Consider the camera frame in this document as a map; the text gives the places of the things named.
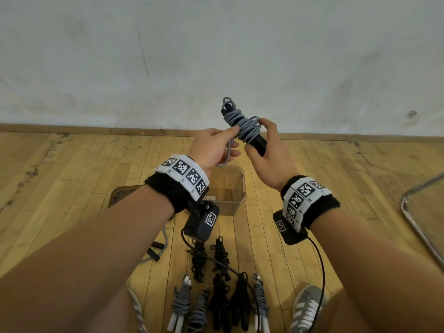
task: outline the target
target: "black jump rope handle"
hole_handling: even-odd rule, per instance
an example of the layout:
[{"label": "black jump rope handle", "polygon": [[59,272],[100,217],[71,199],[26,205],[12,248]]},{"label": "black jump rope handle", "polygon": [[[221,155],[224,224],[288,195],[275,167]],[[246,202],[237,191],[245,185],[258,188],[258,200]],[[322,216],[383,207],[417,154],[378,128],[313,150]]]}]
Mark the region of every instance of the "black jump rope handle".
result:
[{"label": "black jump rope handle", "polygon": [[[225,116],[228,112],[231,112],[233,110],[234,110],[233,106],[229,102],[226,102],[221,112],[222,115]],[[258,151],[261,157],[264,156],[265,149],[267,148],[267,141],[262,137],[262,135],[258,134],[258,136],[250,142],[250,145],[252,145]]]}]

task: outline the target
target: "hand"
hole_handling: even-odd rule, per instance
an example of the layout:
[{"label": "hand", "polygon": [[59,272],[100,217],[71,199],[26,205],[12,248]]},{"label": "hand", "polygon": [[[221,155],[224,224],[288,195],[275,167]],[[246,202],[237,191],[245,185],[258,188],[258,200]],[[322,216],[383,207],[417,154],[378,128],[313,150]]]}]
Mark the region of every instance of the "hand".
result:
[{"label": "hand", "polygon": [[245,145],[245,152],[262,182],[281,191],[288,180],[298,175],[298,172],[287,146],[279,139],[276,124],[265,118],[259,118],[259,123],[267,128],[267,148],[264,157],[261,157],[252,145]]},{"label": "hand", "polygon": [[[204,129],[194,138],[190,157],[209,175],[209,171],[214,165],[225,163],[228,153],[227,143],[238,133],[239,126],[230,127],[225,131],[216,128]],[[238,146],[238,142],[231,144],[228,161],[241,154],[238,150],[233,149]]]}]

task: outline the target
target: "jump rope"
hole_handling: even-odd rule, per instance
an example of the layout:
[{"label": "jump rope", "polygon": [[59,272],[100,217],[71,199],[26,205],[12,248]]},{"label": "jump rope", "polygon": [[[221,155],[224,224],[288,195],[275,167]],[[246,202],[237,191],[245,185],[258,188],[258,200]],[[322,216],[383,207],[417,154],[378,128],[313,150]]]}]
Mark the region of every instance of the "jump rope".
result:
[{"label": "jump rope", "polygon": [[[230,105],[230,111],[228,111],[227,108],[227,104]],[[226,157],[226,161],[225,163],[221,164],[221,165],[217,165],[219,167],[224,167],[227,165],[228,161],[230,160],[230,150],[231,150],[231,145],[234,142],[234,140],[236,138],[238,138],[239,140],[242,140],[243,142],[245,142],[246,144],[253,144],[253,146],[258,150],[260,155],[264,155],[265,153],[265,147],[263,146],[265,144],[265,141],[263,140],[263,138],[260,136],[260,131],[261,131],[261,125],[259,124],[258,120],[259,117],[258,116],[254,116],[251,118],[246,118],[243,114],[242,111],[240,109],[236,108],[236,104],[233,102],[233,100],[230,97],[225,97],[223,99],[223,104],[222,104],[222,109],[221,112],[224,116],[224,120],[231,126],[235,126],[235,125],[239,125],[239,133],[237,134],[236,137],[234,137],[232,140],[230,140],[228,142],[228,151],[227,151],[227,157]],[[187,240],[185,239],[184,235],[183,235],[183,229],[181,231],[181,237],[183,242],[190,248],[189,252],[191,252],[194,255],[198,255],[198,256],[202,256],[208,260],[210,260],[211,262],[218,264],[219,266],[231,271],[233,274],[235,274],[239,280],[243,281],[244,283],[246,283],[246,285],[248,286],[248,288],[251,290],[252,294],[253,294],[253,298],[254,298],[254,302],[256,304],[256,310],[258,312],[258,314],[260,313],[260,309],[261,306],[263,306],[264,301],[265,301],[265,297],[263,297],[263,299],[261,299],[261,302],[259,302],[258,297],[254,291],[254,288],[250,285],[250,283],[247,281],[248,277],[245,277],[245,275],[247,275],[245,272],[239,273],[236,270],[234,270],[233,268],[230,268],[228,265],[208,256],[206,253],[195,250],[194,247],[192,247]],[[324,291],[325,291],[325,269],[324,269],[324,263],[322,261],[322,257],[321,257],[321,253],[319,252],[318,247],[316,246],[316,244],[314,243],[314,241],[308,237],[308,240],[310,240],[310,242],[313,244],[313,246],[315,247],[318,256],[319,256],[319,261],[321,263],[321,269],[322,269],[322,292],[321,292],[321,297],[319,299],[319,305],[318,308],[316,309],[314,318],[313,318],[313,323],[310,327],[310,329],[308,330],[308,332],[311,332],[313,327],[314,327],[314,323],[316,322],[316,319],[318,318],[319,315],[319,311],[321,309],[321,304],[322,304],[322,300],[324,298]]]}]

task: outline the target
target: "black jump rope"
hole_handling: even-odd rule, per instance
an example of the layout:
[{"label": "black jump rope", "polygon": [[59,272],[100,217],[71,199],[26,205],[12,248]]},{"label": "black jump rope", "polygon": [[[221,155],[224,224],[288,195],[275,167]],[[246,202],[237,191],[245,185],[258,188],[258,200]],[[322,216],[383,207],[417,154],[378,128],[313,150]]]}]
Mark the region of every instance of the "black jump rope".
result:
[{"label": "black jump rope", "polygon": [[[250,119],[245,118],[245,116],[242,114],[242,111],[236,108],[236,104],[231,100],[230,97],[225,97],[223,99],[223,104],[222,104],[222,109],[221,109],[222,115],[224,116],[225,121],[231,126],[235,126],[235,125],[239,125],[240,131],[238,134],[238,138],[240,140],[242,140],[243,142],[252,145],[254,148],[256,148],[256,150],[258,151],[260,156],[264,156],[265,154],[265,149],[267,146],[267,142],[264,140],[264,138],[259,134],[260,133],[260,128],[261,125],[258,124],[258,117],[254,116],[251,117]],[[228,143],[228,154],[227,154],[227,161],[225,162],[224,165],[227,164],[228,159],[230,159],[230,148],[231,148],[231,143],[233,142],[233,140],[231,140]],[[182,237],[183,242],[190,248],[189,252],[195,256],[202,256],[208,260],[210,260],[211,262],[218,264],[219,266],[231,271],[233,274],[235,274],[239,280],[243,281],[244,283],[246,283],[246,285],[248,286],[248,288],[251,290],[252,294],[253,294],[253,298],[254,298],[254,302],[256,303],[256,310],[258,312],[259,315],[259,302],[258,299],[256,297],[256,294],[254,292],[253,287],[249,284],[249,282],[247,281],[247,279],[245,278],[245,275],[247,275],[246,272],[242,272],[239,273],[236,270],[234,270],[233,268],[230,268],[228,265],[208,256],[206,253],[195,250],[194,247],[192,247],[185,239],[184,235],[183,235],[183,231],[184,229],[182,229],[180,235]],[[310,240],[310,242],[314,245],[316,251],[318,252],[318,256],[319,256],[319,261],[321,262],[321,268],[322,268],[322,293],[321,293],[321,297],[319,299],[319,306],[316,309],[316,313],[314,315],[313,318],[313,324],[311,325],[310,329],[308,330],[308,333],[312,331],[313,327],[314,327],[314,323],[316,322],[316,319],[318,318],[318,314],[319,311],[321,309],[321,303],[322,303],[322,299],[324,298],[324,291],[325,291],[325,269],[324,269],[324,263],[322,262],[322,257],[321,257],[321,253],[319,252],[318,247],[316,246],[316,244],[314,243],[314,241],[306,236],[306,238],[308,240]],[[260,333],[260,327],[261,325],[258,325],[258,330],[257,332]]]}]

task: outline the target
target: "right hand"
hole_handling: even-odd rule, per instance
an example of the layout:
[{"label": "right hand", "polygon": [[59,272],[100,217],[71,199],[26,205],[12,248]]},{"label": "right hand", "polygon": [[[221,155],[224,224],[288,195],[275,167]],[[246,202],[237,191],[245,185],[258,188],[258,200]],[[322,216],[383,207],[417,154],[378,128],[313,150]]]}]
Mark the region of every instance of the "right hand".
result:
[{"label": "right hand", "polygon": [[259,123],[267,128],[265,154],[261,157],[252,145],[245,145],[245,152],[262,182],[280,192],[298,172],[287,146],[279,139],[276,124],[265,118],[259,118]]}]

